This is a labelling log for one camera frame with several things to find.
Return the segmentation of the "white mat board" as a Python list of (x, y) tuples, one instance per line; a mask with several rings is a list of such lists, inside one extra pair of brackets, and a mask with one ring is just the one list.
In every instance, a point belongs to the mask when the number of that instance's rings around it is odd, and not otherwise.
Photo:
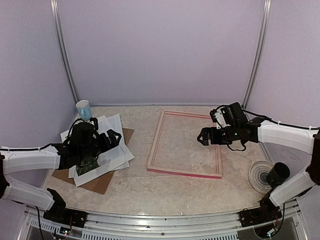
[(100, 156), (97, 158), (97, 162), (99, 167), (90, 170), (82, 175), (78, 175), (76, 171), (76, 167), (73, 166), (68, 170), (68, 177), (73, 178), (75, 185), (77, 187), (88, 183), (110, 171), (124, 169), (129, 167), (129, 161), (134, 159), (135, 156), (131, 153), (129, 148), (127, 147), (125, 140), (124, 140), (124, 132), (122, 138), (118, 145), (119, 149), (119, 157), (115, 159), (102, 159)]

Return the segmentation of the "pink wooden picture frame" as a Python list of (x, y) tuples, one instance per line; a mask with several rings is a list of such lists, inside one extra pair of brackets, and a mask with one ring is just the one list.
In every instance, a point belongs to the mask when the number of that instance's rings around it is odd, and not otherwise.
[(151, 172), (221, 179), (221, 147), (197, 141), (202, 125), (215, 127), (208, 114), (163, 110), (146, 169)]

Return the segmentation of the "landscape photo print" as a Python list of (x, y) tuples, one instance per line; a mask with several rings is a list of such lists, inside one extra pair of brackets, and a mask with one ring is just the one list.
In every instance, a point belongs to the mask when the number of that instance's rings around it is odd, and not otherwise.
[(78, 118), (69, 129), (63, 143), (69, 150), (80, 155), (80, 160), (75, 165), (79, 176), (99, 167), (99, 155), (96, 154), (95, 143), (100, 134), (94, 129), (92, 122), (85, 122), (81, 118)]

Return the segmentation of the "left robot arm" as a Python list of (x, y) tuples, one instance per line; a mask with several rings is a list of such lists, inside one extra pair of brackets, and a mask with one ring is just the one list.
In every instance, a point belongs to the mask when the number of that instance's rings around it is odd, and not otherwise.
[(0, 198), (49, 211), (63, 223), (70, 218), (66, 203), (54, 190), (46, 190), (11, 177), (12, 173), (53, 169), (65, 170), (119, 146), (122, 135), (113, 129), (98, 132), (99, 126), (80, 122), (72, 126), (62, 143), (36, 148), (2, 148), (0, 150)]

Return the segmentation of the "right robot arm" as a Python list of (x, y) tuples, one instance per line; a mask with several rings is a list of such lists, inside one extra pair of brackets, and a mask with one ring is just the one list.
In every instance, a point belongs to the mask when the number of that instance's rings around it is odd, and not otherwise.
[(284, 182), (273, 186), (261, 200), (262, 206), (255, 212), (260, 222), (268, 221), (275, 214), (275, 207), (320, 184), (319, 129), (283, 125), (263, 117), (227, 120), (214, 117), (213, 122), (217, 125), (204, 127), (197, 136), (202, 145), (261, 143), (273, 161), (280, 161), (290, 170)]

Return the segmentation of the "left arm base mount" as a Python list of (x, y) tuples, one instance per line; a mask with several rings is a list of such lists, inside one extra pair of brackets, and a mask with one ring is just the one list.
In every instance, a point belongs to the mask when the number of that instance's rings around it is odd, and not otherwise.
[(81, 210), (66, 208), (66, 202), (57, 191), (50, 188), (48, 188), (47, 191), (49, 191), (53, 197), (53, 205), (49, 210), (44, 212), (43, 218), (70, 227), (83, 228), (88, 213)]

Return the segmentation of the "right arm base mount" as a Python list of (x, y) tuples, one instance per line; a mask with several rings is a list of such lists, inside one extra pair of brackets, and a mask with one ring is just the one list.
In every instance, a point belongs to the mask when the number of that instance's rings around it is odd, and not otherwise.
[(263, 198), (259, 202), (259, 207), (245, 208), (239, 212), (240, 223), (243, 228), (275, 221), (282, 217), (280, 207), (275, 206), (269, 198)]

